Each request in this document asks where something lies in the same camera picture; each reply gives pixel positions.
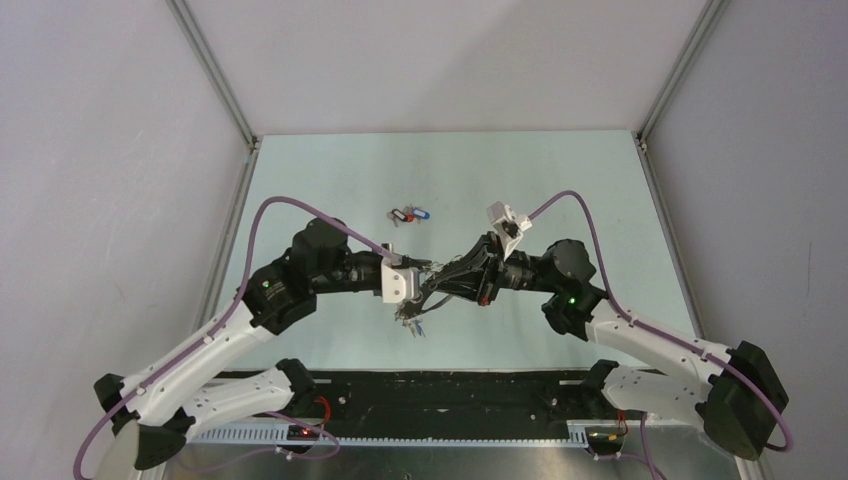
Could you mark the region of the large grey keyring with keys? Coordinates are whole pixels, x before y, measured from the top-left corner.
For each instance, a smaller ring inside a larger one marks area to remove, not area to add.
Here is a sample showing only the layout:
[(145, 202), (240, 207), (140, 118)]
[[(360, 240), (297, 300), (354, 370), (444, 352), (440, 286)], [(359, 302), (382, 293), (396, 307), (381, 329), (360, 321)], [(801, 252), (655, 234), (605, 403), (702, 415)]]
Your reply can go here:
[(453, 300), (455, 296), (444, 293), (433, 293), (427, 295), (421, 291), (422, 284), (428, 280), (434, 273), (439, 272), (448, 262), (459, 258), (456, 255), (445, 263), (433, 261), (437, 266), (432, 271), (420, 271), (420, 295), (412, 301), (405, 301), (396, 307), (394, 318), (404, 328), (407, 328), (413, 338), (425, 338), (426, 334), (422, 326), (422, 317), (425, 314), (432, 313), (444, 307), (448, 302)]

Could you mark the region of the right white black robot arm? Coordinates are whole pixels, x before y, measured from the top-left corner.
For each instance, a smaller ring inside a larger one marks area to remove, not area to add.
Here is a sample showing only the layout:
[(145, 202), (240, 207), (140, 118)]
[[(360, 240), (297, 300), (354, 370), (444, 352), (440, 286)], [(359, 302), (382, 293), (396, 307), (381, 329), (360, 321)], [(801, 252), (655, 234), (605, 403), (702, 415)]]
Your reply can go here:
[(500, 239), (489, 232), (425, 280), (421, 297), (439, 292), (487, 306), (503, 289), (545, 292), (550, 298), (541, 311), (556, 333), (623, 352), (655, 371), (640, 374), (614, 361), (597, 362), (580, 392), (589, 415), (604, 418), (616, 409), (665, 415), (745, 460), (774, 447), (769, 439), (789, 397), (762, 348), (748, 341), (728, 347), (686, 339), (618, 304), (610, 291), (592, 285), (595, 273), (578, 240), (559, 240), (541, 256), (504, 256)]

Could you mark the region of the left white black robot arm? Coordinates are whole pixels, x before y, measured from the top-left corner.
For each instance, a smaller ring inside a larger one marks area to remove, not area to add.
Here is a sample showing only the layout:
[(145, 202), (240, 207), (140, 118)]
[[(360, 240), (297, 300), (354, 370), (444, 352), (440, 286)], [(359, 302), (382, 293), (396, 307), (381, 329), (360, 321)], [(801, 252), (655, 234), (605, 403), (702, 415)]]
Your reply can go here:
[(126, 466), (144, 471), (176, 456), (201, 433), (255, 414), (304, 416), (316, 403), (315, 382), (298, 359), (235, 382), (208, 383), (232, 361), (313, 314), (327, 293), (372, 291), (383, 302), (418, 300), (419, 276), (431, 261), (384, 244), (354, 252), (353, 232), (315, 218), (270, 264), (249, 271), (229, 306), (145, 370), (106, 374), (94, 385), (112, 432), (131, 448)]

